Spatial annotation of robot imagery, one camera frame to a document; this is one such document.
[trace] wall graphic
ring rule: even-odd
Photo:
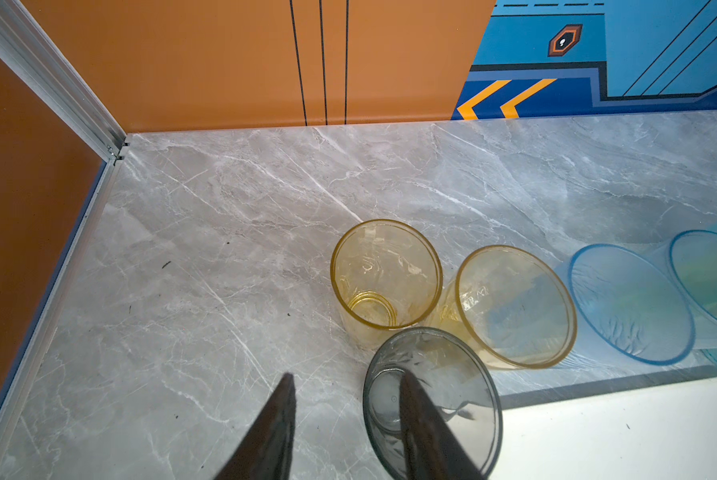
[[[495,5],[453,120],[717,110],[717,0],[536,1]]]

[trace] blue cup rim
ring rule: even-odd
[[[697,299],[694,297],[694,295],[692,295],[692,293],[689,291],[689,289],[687,288],[687,286],[684,285],[684,282],[682,282],[681,279],[680,279],[680,277],[679,277],[679,273],[676,272],[676,266],[673,264],[673,246],[676,245],[676,242],[677,242],[680,238],[682,238],[682,237],[684,237],[684,236],[687,236],[687,235],[689,235],[689,234],[708,234],[708,235],[717,236],[717,232],[712,232],[711,230],[699,230],[699,229],[695,229],[695,230],[685,230],[684,232],[681,232],[680,234],[677,234],[677,235],[671,240],[671,244],[668,246],[668,265],[671,267],[671,274],[673,275],[673,278],[676,279],[676,282],[677,282],[677,283],[679,284],[679,286],[681,287],[681,290],[682,290],[684,293],[686,293],[688,297],[690,297],[690,299],[692,300],[692,302],[694,302],[694,304],[695,304],[698,308],[700,308],[702,312],[705,312],[710,318],[712,318],[712,319],[714,319],[715,321],[717,321],[717,317],[716,317],[714,314],[712,314],[711,312],[709,312],[708,310],[706,310],[705,306],[703,306],[702,303],[698,302]]]
[[[665,281],[668,283],[668,285],[670,285],[670,286],[676,291],[677,296],[681,299],[681,301],[682,301],[683,304],[684,304],[684,310],[685,310],[686,313],[687,313],[687,321],[688,321],[689,324],[690,324],[690,339],[689,339],[689,342],[687,343],[687,346],[684,347],[684,349],[683,349],[678,355],[676,355],[676,356],[674,356],[674,357],[672,357],[672,358],[670,358],[670,359],[667,359],[667,360],[648,360],[648,359],[641,358],[641,357],[639,357],[639,356],[635,356],[635,355],[633,355],[633,354],[631,354],[631,353],[628,353],[628,352],[622,350],[620,347],[614,345],[614,344],[613,344],[611,341],[609,341],[605,336],[601,335],[601,332],[599,332],[599,330],[594,326],[594,324],[591,323],[591,321],[588,319],[588,315],[586,315],[586,313],[585,313],[585,312],[583,311],[583,309],[580,307],[579,302],[577,302],[577,295],[575,294],[575,285],[572,283],[572,269],[575,267],[575,262],[577,262],[577,259],[580,258],[580,255],[584,254],[584,253],[587,252],[588,250],[593,250],[593,249],[596,249],[596,248],[614,248],[614,249],[617,249],[617,250],[622,250],[623,252],[626,252],[626,253],[628,253],[628,254],[630,254],[630,255],[633,255],[633,256],[636,257],[638,260],[641,260],[642,262],[644,262],[644,264],[646,264],[648,267],[651,267],[651,269],[654,270],[654,272],[655,272],[656,274],[658,274],[659,276],[661,276],[662,278],[664,278]],[[674,285],[673,282],[671,282],[671,279],[668,278],[668,276],[667,276],[666,274],[664,274],[663,272],[661,272],[659,268],[657,268],[652,262],[650,262],[649,260],[647,260],[646,258],[644,258],[642,255],[639,255],[639,254],[637,254],[636,252],[634,252],[634,251],[632,251],[632,250],[629,250],[629,249],[627,249],[627,248],[623,248],[622,246],[612,245],[612,244],[592,244],[592,245],[584,246],[583,248],[579,249],[579,250],[572,256],[572,258],[571,258],[571,260],[570,260],[570,262],[569,262],[569,268],[567,268],[567,275],[566,275],[566,277],[567,277],[567,284],[569,285],[569,293],[570,293],[571,296],[572,296],[572,300],[575,302],[575,308],[577,308],[577,311],[578,311],[578,312],[580,313],[580,315],[585,319],[585,321],[586,321],[587,324],[591,327],[591,329],[593,329],[593,331],[596,332],[596,334],[599,336],[599,338],[601,338],[603,341],[605,341],[605,342],[608,343],[610,346],[612,346],[613,349],[619,351],[619,352],[622,353],[623,355],[628,356],[628,357],[632,358],[633,360],[637,360],[637,361],[639,361],[639,362],[643,362],[643,363],[646,363],[646,364],[649,364],[649,365],[665,366],[665,365],[672,365],[672,364],[674,364],[674,363],[680,362],[681,360],[684,360],[685,358],[687,358],[687,355],[689,355],[690,352],[692,351],[692,348],[694,347],[694,343],[695,343],[695,324],[694,324],[694,320],[693,320],[693,318],[692,318],[692,312],[691,312],[691,310],[690,310],[689,303],[688,303],[687,300],[684,298],[684,296],[681,294],[681,292],[680,292],[679,289],[676,287],[676,285]]]

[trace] cup rim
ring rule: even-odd
[[[678,355],[674,356],[673,358],[667,359],[667,360],[648,360],[648,359],[644,359],[644,358],[639,357],[639,356],[635,356],[635,355],[633,355],[632,353],[628,353],[628,352],[622,350],[620,347],[616,346],[614,343],[612,343],[612,342],[611,342],[609,339],[607,339],[605,336],[601,335],[601,332],[599,332],[599,330],[594,326],[594,324],[591,323],[591,321],[588,319],[588,315],[585,314],[585,312],[583,311],[583,309],[581,309],[581,308],[579,308],[579,307],[577,306],[577,296],[575,295],[575,286],[574,286],[574,284],[572,283],[572,268],[575,266],[575,262],[577,261],[578,258],[580,258],[580,256],[581,256],[582,254],[584,254],[584,253],[587,252],[588,250],[594,250],[594,249],[596,249],[596,248],[613,248],[613,249],[616,249],[616,250],[622,250],[622,251],[625,252],[626,254],[630,254],[630,255],[636,257],[638,260],[641,260],[642,262],[644,262],[645,264],[647,264],[647,266],[650,267],[655,273],[657,273],[659,276],[661,276],[662,278],[664,278],[665,281],[668,282],[669,285],[673,286],[673,288],[676,290],[676,293],[679,294],[679,298],[681,299],[681,301],[682,301],[683,304],[684,304],[684,308],[685,308],[686,311],[687,311],[687,319],[689,320],[689,323],[690,323],[690,340],[689,340],[689,342],[687,343],[687,346],[685,346],[684,349],[683,349],[681,352],[679,352]],[[632,251],[632,250],[629,250],[628,248],[624,248],[624,247],[622,247],[622,246],[619,246],[619,245],[612,245],[612,244],[592,244],[592,245],[586,245],[586,246],[584,246],[583,248],[579,249],[579,250],[572,256],[571,260],[569,261],[569,267],[567,268],[567,283],[569,284],[569,291],[570,291],[570,293],[572,294],[572,299],[573,299],[573,301],[575,302],[575,308],[580,311],[580,314],[582,315],[583,319],[584,319],[585,322],[588,324],[588,326],[596,333],[596,335],[599,336],[599,338],[601,338],[603,341],[605,341],[605,342],[607,343],[607,345],[611,346],[613,349],[619,351],[619,352],[622,353],[623,355],[625,355],[625,356],[627,356],[627,357],[629,357],[629,358],[632,358],[633,360],[637,360],[637,361],[639,361],[639,362],[646,363],[646,364],[648,364],[648,365],[667,366],[667,365],[673,365],[674,363],[678,363],[678,362],[680,362],[681,360],[684,360],[685,358],[687,358],[687,356],[688,356],[688,355],[690,354],[690,352],[692,351],[692,348],[694,347],[695,339],[696,339],[696,336],[697,336],[697,332],[696,332],[696,329],[695,329],[695,324],[694,324],[694,320],[693,320],[693,318],[692,318],[692,313],[691,313],[691,311],[690,311],[690,306],[689,306],[689,304],[687,303],[686,299],[684,299],[684,297],[681,295],[681,292],[679,291],[679,289],[676,288],[676,286],[673,284],[673,282],[671,282],[671,279],[668,278],[668,276],[667,276],[665,273],[663,273],[659,268],[657,268],[657,266],[656,266],[655,264],[653,264],[652,262],[650,262],[649,259],[645,258],[644,256],[639,255],[639,254],[637,254],[636,252],[634,252],[634,251]]]
[[[348,304],[345,303],[344,299],[342,298],[342,295],[340,295],[340,290],[337,287],[337,280],[334,279],[334,268],[335,268],[335,261],[337,260],[337,255],[340,253],[340,249],[342,248],[342,245],[344,245],[344,242],[348,239],[348,237],[359,228],[365,226],[366,224],[372,224],[376,222],[383,222],[387,224],[393,224],[397,227],[401,227],[403,230],[411,230],[409,231],[410,234],[417,237],[418,240],[425,246],[425,248],[428,250],[429,254],[431,255],[431,259],[433,260],[433,264],[436,269],[436,289],[435,293],[433,295],[433,300],[431,301],[431,304],[429,307],[422,312],[422,314],[411,321],[410,323],[407,323],[405,325],[401,326],[384,326],[379,325],[377,323],[372,323],[367,320],[364,320],[361,316],[357,315],[356,312],[351,310],[348,307]],[[368,326],[369,328],[375,329],[375,330],[381,330],[384,332],[395,332],[398,330],[404,330],[408,329],[410,326],[416,325],[417,323],[420,323],[421,321],[425,320],[431,312],[433,312],[433,309],[436,307],[436,305],[439,303],[439,297],[441,297],[441,288],[444,284],[444,272],[441,268],[441,261],[439,259],[439,254],[436,253],[436,249],[433,248],[433,245],[431,245],[431,242],[428,241],[427,238],[425,238],[425,235],[421,234],[417,229],[415,229],[413,226],[407,225],[403,222],[399,222],[398,220],[390,220],[388,218],[374,218],[372,220],[366,220],[360,224],[354,225],[350,230],[344,233],[343,236],[340,237],[340,240],[338,240],[337,245],[334,246],[334,251],[332,252],[332,261],[329,264],[329,279],[332,281],[332,290],[334,291],[334,296],[337,297],[337,301],[340,302],[340,306],[350,314],[355,320],[359,321],[360,323]]]
[[[515,360],[511,360],[507,358],[506,356],[501,355],[500,353],[497,353],[493,348],[488,346],[485,341],[481,339],[481,337],[476,333],[475,329],[471,325],[471,322],[468,320],[468,317],[465,315],[465,311],[462,308],[462,302],[460,302],[460,278],[462,276],[463,271],[465,271],[465,267],[470,263],[470,261],[477,255],[483,254],[485,251],[488,250],[497,250],[497,249],[508,249],[508,250],[514,250],[518,252],[519,254],[528,255],[531,259],[534,260],[534,262],[540,267],[541,270],[543,270],[547,275],[551,277],[553,282],[556,284],[556,288],[559,290],[559,293],[561,294],[561,298],[565,303],[565,307],[567,308],[567,325],[569,328],[567,328],[567,341],[566,346],[564,349],[557,352],[550,360],[546,360],[545,362],[540,363],[521,363],[517,362]],[[577,312],[575,310],[575,302],[572,300],[571,295],[569,294],[569,290],[565,286],[564,282],[561,281],[561,278],[551,269],[544,261],[537,258],[535,255],[530,254],[526,250],[522,250],[521,248],[518,248],[516,246],[512,245],[487,245],[482,246],[481,248],[474,250],[470,255],[465,257],[465,260],[463,260],[462,264],[460,265],[460,268],[457,271],[457,276],[455,277],[455,303],[457,304],[457,310],[458,314],[460,316],[460,320],[462,320],[463,325],[465,325],[465,329],[471,334],[471,336],[476,340],[476,342],[485,350],[489,352],[490,355],[496,356],[499,360],[502,360],[503,362],[506,362],[508,365],[514,366],[516,368],[520,369],[528,369],[528,370],[540,370],[540,369],[546,369],[548,367],[556,365],[558,362],[563,360],[564,358],[569,355],[569,352],[572,351],[572,347],[575,345],[575,340],[577,339]]]
[[[404,330],[402,332],[397,332],[394,334],[391,338],[387,339],[383,342],[383,344],[380,346],[380,348],[377,349],[375,354],[372,357],[372,361],[369,362],[369,366],[366,369],[366,375],[364,376],[364,385],[362,387],[362,413],[364,416],[364,429],[366,430],[366,435],[369,437],[369,444],[372,445],[372,449],[375,451],[375,456],[380,460],[380,463],[383,464],[383,467],[385,467],[385,471],[391,475],[395,480],[406,480],[406,478],[396,475],[396,471],[392,466],[389,465],[388,461],[385,459],[385,456],[381,455],[379,451],[379,447],[377,445],[377,442],[375,441],[375,437],[370,433],[370,427],[371,427],[371,416],[372,414],[369,412],[369,405],[366,402],[367,395],[369,394],[369,373],[372,371],[373,366],[376,364],[377,358],[379,353],[383,350],[386,344],[390,343],[393,339],[395,339],[398,336],[402,335],[411,335],[414,332],[427,332],[431,335],[437,335],[440,337],[445,338],[446,340],[449,340],[450,342],[454,343],[455,345],[459,346],[470,358],[471,360],[476,364],[476,366],[481,370],[482,376],[485,379],[485,383],[487,384],[490,397],[494,401],[494,409],[497,412],[497,422],[495,422],[495,429],[494,434],[496,437],[495,440],[495,456],[492,458],[491,463],[487,467],[486,473],[483,473],[482,476],[484,478],[488,478],[489,475],[492,473],[492,471],[495,469],[495,466],[497,466],[498,459],[500,457],[500,450],[502,449],[502,439],[503,439],[503,418],[502,418],[502,405],[500,404],[500,394],[498,393],[497,386],[495,385],[495,380],[492,379],[492,375],[489,373],[489,369],[484,364],[484,362],[481,361],[478,355],[476,355],[476,352],[471,349],[467,343],[460,340],[457,336],[452,335],[449,332],[446,332],[444,330],[436,329],[430,326],[416,326],[411,329]]]
[[[696,306],[698,306],[702,312],[706,313],[710,318],[712,318],[715,322],[717,322],[717,317],[706,310],[705,306],[703,306],[702,303],[698,302],[697,299],[694,297],[694,295],[689,291],[686,285],[684,285],[684,282],[679,277],[679,273],[676,272],[676,266],[673,264],[673,247],[676,245],[676,242],[679,241],[680,238],[687,236],[689,234],[703,234],[703,235],[710,235],[710,236],[716,236],[717,232],[713,232],[711,230],[685,230],[679,234],[677,234],[674,238],[671,239],[671,244],[668,246],[668,265],[671,266],[671,276],[676,279],[679,287],[681,290],[687,294],[687,296],[690,298],[692,303],[694,303]]]

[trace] white marble vein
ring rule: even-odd
[[[345,335],[328,279],[350,226],[411,224],[448,281],[483,245],[554,265],[717,220],[717,112],[132,141],[2,478],[211,478],[285,371],[292,478],[387,478],[362,419],[371,355]],[[542,387],[495,379],[501,394]]]

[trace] white surface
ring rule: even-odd
[[[503,412],[491,480],[717,480],[717,378]]]

